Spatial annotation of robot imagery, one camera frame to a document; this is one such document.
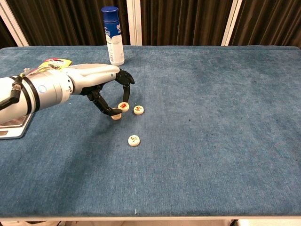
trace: blue felt tablecloth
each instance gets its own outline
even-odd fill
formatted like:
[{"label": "blue felt tablecloth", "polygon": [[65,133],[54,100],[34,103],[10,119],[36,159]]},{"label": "blue felt tablecloth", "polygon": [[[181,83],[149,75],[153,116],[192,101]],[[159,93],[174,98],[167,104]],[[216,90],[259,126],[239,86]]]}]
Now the blue felt tablecloth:
[{"label": "blue felt tablecloth", "polygon": [[[1,77],[50,57],[109,63],[106,46],[5,48]],[[0,217],[301,215],[300,49],[125,46],[125,58],[136,84],[120,121],[72,96],[0,140]],[[102,91],[111,106],[122,93]]]}]

